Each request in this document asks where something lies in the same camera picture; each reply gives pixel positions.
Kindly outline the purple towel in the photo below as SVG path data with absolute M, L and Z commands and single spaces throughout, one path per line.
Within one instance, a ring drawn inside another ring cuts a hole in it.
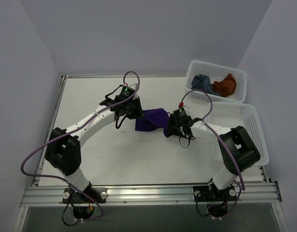
M 168 132 L 170 116 L 163 108 L 143 110 L 143 117 L 136 119 L 135 131 L 152 132 L 157 129 L 163 129 L 165 137 L 172 134 Z

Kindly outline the blue denim towel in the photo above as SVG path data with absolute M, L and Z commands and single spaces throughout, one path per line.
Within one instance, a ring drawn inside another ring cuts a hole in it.
M 202 90 L 208 94 L 221 96 L 219 92 L 213 90 L 213 85 L 211 84 L 210 77 L 203 74 L 198 74 L 194 76 L 191 82 L 191 89 Z

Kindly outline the orange brown towel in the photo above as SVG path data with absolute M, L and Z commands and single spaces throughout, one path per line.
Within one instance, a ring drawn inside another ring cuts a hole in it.
M 228 97 L 235 92 L 236 85 L 234 76 L 229 73 L 222 81 L 214 81 L 212 89 L 218 92 L 221 97 Z

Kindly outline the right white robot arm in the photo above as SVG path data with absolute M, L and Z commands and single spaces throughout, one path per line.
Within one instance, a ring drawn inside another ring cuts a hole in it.
M 235 128 L 210 124 L 203 118 L 192 118 L 184 108 L 170 113 L 167 132 L 188 140 L 204 139 L 220 148 L 223 167 L 211 180 L 211 186 L 222 191 L 240 179 L 243 186 L 242 173 L 254 166 L 261 158 L 247 130 L 243 126 Z

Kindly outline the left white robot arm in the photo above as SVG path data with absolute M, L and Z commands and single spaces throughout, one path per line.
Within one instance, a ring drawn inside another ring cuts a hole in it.
M 63 175 L 74 189 L 87 192 L 91 183 L 84 176 L 80 165 L 81 148 L 103 127 L 117 121 L 120 117 L 136 119 L 143 116 L 138 84 L 120 86 L 121 92 L 114 99 L 105 96 L 91 114 L 66 129 L 55 128 L 50 135 L 45 159 Z

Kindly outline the white source basket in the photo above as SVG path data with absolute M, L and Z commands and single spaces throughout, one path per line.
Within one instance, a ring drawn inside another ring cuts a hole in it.
M 236 88 L 233 94 L 227 97 L 211 95 L 214 102 L 244 102 L 247 95 L 247 74 L 244 71 L 227 66 L 193 60 L 187 70 L 185 78 L 185 90 L 188 92 L 192 88 L 192 80 L 198 74 L 206 75 L 211 83 L 223 81 L 228 74 L 232 74 L 236 81 Z

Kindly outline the aluminium mounting rail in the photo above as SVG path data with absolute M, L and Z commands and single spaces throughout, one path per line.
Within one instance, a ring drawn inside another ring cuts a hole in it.
M 212 203 L 203 188 L 205 185 L 200 184 L 94 186 L 106 206 L 192 204 L 196 196 L 200 197 L 200 203 Z M 66 191 L 65 186 L 27 187 L 20 206 L 62 206 L 67 201 Z M 228 202 L 234 202 L 234 197 L 239 203 L 279 203 L 282 200 L 278 184 L 265 182 L 248 182 L 244 191 L 234 185 Z

